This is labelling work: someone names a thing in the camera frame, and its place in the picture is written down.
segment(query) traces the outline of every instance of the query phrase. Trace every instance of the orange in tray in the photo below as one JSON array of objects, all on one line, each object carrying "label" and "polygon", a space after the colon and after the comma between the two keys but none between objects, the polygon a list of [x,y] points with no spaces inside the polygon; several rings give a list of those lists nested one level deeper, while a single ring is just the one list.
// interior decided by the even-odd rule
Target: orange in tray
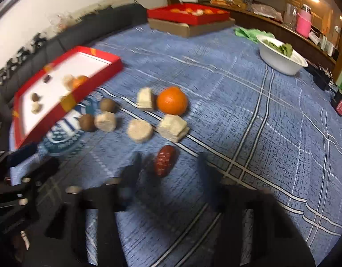
[{"label": "orange in tray", "polygon": [[157,97],[158,109],[166,114],[182,115],[187,106],[187,96],[176,86],[165,89]]},{"label": "orange in tray", "polygon": [[73,90],[78,88],[80,85],[82,85],[84,82],[86,82],[89,78],[85,75],[78,76],[73,80]]}]

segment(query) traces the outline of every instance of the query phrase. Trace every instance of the pink thermos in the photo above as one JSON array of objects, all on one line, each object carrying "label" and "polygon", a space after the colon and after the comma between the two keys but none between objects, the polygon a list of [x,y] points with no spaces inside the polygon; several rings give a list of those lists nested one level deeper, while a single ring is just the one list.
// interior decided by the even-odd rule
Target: pink thermos
[{"label": "pink thermos", "polygon": [[312,26],[311,21],[311,8],[306,4],[303,4],[300,12],[297,14],[296,32],[308,38]]}]

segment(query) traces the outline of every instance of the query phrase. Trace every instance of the black leather backrest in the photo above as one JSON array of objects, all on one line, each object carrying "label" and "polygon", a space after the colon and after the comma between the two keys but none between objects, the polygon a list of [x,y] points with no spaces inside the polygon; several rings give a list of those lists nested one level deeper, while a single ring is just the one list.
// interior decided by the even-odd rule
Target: black leather backrest
[{"label": "black leather backrest", "polygon": [[140,4],[109,7],[98,15],[74,25],[47,41],[4,85],[0,85],[0,114],[4,121],[12,120],[12,101],[15,93],[47,63],[78,45],[86,45],[107,34],[147,23],[146,9]]}]

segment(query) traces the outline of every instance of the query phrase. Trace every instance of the blue and white logo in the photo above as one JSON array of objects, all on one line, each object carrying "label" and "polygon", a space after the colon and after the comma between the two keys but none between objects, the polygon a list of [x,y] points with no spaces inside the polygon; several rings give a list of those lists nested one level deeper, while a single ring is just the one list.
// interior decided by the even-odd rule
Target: blue and white logo
[{"label": "blue and white logo", "polygon": [[78,151],[83,147],[81,137],[84,131],[80,129],[78,118],[89,113],[95,115],[99,112],[98,104],[102,99],[100,92],[94,91],[67,115],[59,120],[42,139],[42,151],[52,156],[59,156],[71,151]]}]

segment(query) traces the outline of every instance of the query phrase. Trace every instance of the brown box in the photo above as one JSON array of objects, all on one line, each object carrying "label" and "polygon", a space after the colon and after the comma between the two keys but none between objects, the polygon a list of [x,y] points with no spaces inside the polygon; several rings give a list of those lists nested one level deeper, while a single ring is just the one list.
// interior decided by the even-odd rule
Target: brown box
[{"label": "brown box", "polygon": [[148,19],[148,22],[151,29],[156,29],[162,32],[178,35],[183,38],[188,38],[229,28],[233,26],[236,21],[233,18],[229,18],[227,21],[197,26],[189,26],[184,23],[175,23],[157,19]]}]

